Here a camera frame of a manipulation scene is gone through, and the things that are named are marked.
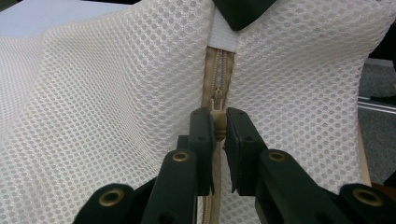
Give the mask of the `white mesh laundry bag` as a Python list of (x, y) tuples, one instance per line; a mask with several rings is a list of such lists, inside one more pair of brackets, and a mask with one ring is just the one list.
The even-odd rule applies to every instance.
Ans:
[(362, 182), (361, 70), (395, 19), (396, 0), (276, 0), (234, 32), (213, 0), (141, 0), (0, 36), (0, 224), (72, 224), (102, 186), (149, 181), (213, 76), (320, 186)]

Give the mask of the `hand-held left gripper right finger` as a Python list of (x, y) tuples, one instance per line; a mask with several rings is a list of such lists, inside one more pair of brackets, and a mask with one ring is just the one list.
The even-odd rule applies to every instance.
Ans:
[(255, 196), (259, 179), (259, 160), (267, 149), (247, 112), (228, 107), (224, 150), (230, 168), (232, 192)]

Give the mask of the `metal floor rail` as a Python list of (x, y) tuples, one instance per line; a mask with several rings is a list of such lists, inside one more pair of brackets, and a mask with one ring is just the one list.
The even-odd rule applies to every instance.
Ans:
[(358, 97), (358, 108), (396, 115), (396, 95), (389, 97)]

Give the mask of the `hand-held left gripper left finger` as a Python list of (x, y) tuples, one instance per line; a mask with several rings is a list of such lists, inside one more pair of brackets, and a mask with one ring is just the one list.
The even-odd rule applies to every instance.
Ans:
[(212, 161), (216, 148), (213, 118), (207, 107), (191, 112), (188, 135), (180, 135), (177, 149), (189, 149), (197, 158), (197, 193), (207, 196), (213, 189)]

